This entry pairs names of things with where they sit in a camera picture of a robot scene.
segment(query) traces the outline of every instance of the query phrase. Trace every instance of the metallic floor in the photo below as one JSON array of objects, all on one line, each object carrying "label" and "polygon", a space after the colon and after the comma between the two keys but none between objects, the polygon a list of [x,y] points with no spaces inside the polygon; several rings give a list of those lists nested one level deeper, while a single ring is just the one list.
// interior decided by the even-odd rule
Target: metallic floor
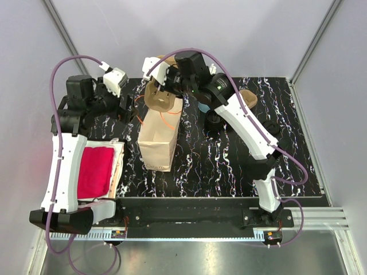
[{"label": "metallic floor", "polygon": [[[293,231],[286,231],[287,239]],[[54,242],[60,250],[66,242]],[[96,242],[74,242],[72,258],[83,255]],[[280,249],[262,249],[239,242],[125,242],[118,246],[118,263],[110,274],[158,275],[243,275],[243,274],[347,274],[335,236],[331,231],[305,231],[293,244]],[[86,274],[105,272],[114,253],[99,247],[75,262]],[[67,256],[56,258],[47,254],[42,275],[75,274]]]}]

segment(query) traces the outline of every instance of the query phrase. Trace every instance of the black round object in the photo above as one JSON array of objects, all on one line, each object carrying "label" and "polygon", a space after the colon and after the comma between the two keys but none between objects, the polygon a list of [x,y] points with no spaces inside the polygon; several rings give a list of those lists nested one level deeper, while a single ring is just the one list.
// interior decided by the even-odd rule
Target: black round object
[{"label": "black round object", "polygon": [[207,130],[219,131],[223,128],[224,119],[219,116],[215,111],[209,110],[205,114],[204,127]]},{"label": "black round object", "polygon": [[264,128],[272,135],[276,136],[280,133],[280,126],[278,123],[272,120],[266,120],[262,123]]}]

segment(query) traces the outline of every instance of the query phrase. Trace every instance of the red towel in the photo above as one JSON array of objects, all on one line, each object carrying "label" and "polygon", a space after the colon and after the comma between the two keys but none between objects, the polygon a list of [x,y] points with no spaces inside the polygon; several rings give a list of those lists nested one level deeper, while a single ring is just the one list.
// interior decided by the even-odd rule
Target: red towel
[{"label": "red towel", "polygon": [[114,149],[85,147],[81,157],[78,199],[98,198],[110,190]]}]

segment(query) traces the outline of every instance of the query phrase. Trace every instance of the marble tabletop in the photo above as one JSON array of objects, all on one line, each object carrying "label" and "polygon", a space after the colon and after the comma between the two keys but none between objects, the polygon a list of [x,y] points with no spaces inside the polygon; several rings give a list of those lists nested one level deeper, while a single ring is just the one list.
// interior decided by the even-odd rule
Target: marble tabletop
[{"label": "marble tabletop", "polygon": [[[288,152],[307,169],[309,180],[293,187],[278,183],[279,194],[290,196],[321,196],[318,180],[307,149],[305,137],[297,117],[295,104],[285,78],[244,77],[235,78],[240,89],[249,89],[257,95],[257,105],[252,109],[260,120],[277,121],[281,132],[277,136],[291,139]],[[145,82],[141,78],[129,79],[124,88],[134,98],[144,94]],[[230,126],[224,124],[219,132],[204,129],[205,114],[191,96],[183,99],[177,145],[170,172],[147,170],[138,147],[140,122],[134,118],[122,125],[107,116],[96,119],[89,138],[120,138],[128,141],[129,155],[126,170],[117,190],[117,197],[253,197],[256,188],[247,177],[244,162],[248,149]],[[137,100],[139,115],[144,117],[147,107]],[[302,172],[286,157],[276,165],[276,175],[299,181]]]}]

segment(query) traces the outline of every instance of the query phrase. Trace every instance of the folded cloth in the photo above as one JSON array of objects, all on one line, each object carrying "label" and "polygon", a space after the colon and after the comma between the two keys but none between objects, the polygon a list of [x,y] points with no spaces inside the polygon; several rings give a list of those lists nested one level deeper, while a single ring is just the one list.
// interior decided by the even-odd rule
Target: folded cloth
[{"label": "folded cloth", "polygon": [[85,147],[80,162],[78,199],[98,198],[110,190],[114,149]]}]

